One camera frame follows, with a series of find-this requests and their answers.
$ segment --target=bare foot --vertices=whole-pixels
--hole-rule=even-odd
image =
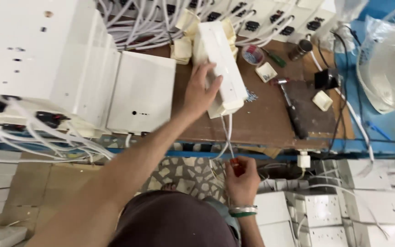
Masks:
[[[174,183],[167,183],[161,187],[161,190],[176,191],[176,185]]]

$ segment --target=pile of screws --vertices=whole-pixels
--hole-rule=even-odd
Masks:
[[[253,102],[254,100],[258,99],[259,97],[255,95],[254,92],[250,92],[248,88],[246,88],[246,92],[248,93],[248,98],[246,98],[247,102]]]

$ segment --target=wooden workbench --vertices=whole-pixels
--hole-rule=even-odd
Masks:
[[[305,56],[304,59],[298,62],[291,62],[287,58],[287,52],[293,47],[293,44],[272,41],[264,48],[274,51],[280,55],[288,65],[282,69],[278,67],[272,60],[266,56],[266,61],[278,72],[277,77],[290,77],[291,80],[312,80],[313,75],[317,72],[315,64],[310,56]],[[164,46],[152,50],[147,50],[144,53],[170,57],[170,48]],[[333,64],[333,54],[324,52],[329,64]],[[255,67],[248,64],[242,57],[239,51],[237,64],[242,75],[246,88],[254,92],[258,99],[253,102],[245,102],[244,107],[233,114],[233,134],[231,141],[240,144],[266,145],[273,148],[295,148],[295,149],[321,149],[328,147],[326,140],[299,140],[295,138],[291,127],[290,119],[285,108],[285,100],[283,98],[281,89],[277,86],[271,86],[269,83],[263,83],[258,75],[255,73]],[[173,106],[172,115],[179,111],[184,103],[184,94],[190,78],[192,64],[177,65],[175,86],[173,91]],[[293,85],[289,91],[296,93],[297,87]],[[340,97],[335,91],[329,92],[331,98],[334,100],[334,115],[338,117],[339,100]],[[306,108],[307,115],[317,114],[316,120],[313,120],[315,129],[319,127],[326,128],[329,131],[326,133],[319,133],[322,137],[332,137],[335,120],[321,117],[320,110],[315,106]],[[354,139],[352,125],[348,110],[344,110],[343,119],[346,126],[346,136],[348,139]],[[337,138],[343,138],[343,124],[340,123],[337,132]],[[318,133],[311,133],[310,136],[318,136]],[[188,128],[179,138],[183,141],[190,142],[223,142],[225,141],[225,134],[222,128],[222,123],[219,118],[210,119],[207,114],[204,114],[197,120],[190,128]]]

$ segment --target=screwdriver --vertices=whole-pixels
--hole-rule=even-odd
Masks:
[[[280,66],[281,68],[286,67],[286,61],[284,61],[281,57],[277,56],[275,53],[273,53],[272,51],[267,51],[265,49],[262,48],[262,50],[264,52],[266,52],[268,54],[268,56],[278,64],[278,66]]]

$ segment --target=electric fan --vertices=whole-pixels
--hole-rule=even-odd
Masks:
[[[395,110],[395,10],[369,29],[356,71],[373,107],[385,114]]]

